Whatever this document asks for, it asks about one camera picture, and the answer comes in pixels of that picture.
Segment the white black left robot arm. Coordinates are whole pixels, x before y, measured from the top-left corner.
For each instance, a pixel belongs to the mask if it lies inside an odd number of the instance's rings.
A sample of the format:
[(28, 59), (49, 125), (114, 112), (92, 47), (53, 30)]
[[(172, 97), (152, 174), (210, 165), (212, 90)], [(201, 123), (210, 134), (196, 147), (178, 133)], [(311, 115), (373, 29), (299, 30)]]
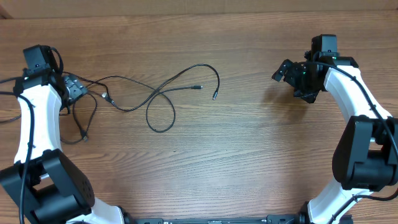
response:
[(88, 93), (76, 76), (63, 77), (59, 52), (48, 45), (24, 49), (27, 68), (11, 96), (21, 108), (21, 136), (1, 185), (24, 223), (133, 223), (120, 206), (95, 197), (87, 176), (63, 153), (60, 112)]

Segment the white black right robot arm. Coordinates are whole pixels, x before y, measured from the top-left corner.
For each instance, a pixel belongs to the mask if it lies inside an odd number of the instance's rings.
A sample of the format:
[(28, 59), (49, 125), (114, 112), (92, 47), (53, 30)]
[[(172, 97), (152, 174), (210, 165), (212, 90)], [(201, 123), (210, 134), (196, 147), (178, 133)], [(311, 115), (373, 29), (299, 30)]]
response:
[(268, 215), (266, 223), (352, 223), (347, 212), (362, 199), (388, 202), (375, 192), (397, 184), (397, 118), (373, 97), (353, 57), (342, 57), (333, 34), (312, 38), (305, 61), (284, 60), (272, 75), (294, 89), (294, 97), (314, 103), (329, 92), (346, 127), (332, 158), (333, 178), (297, 214)]

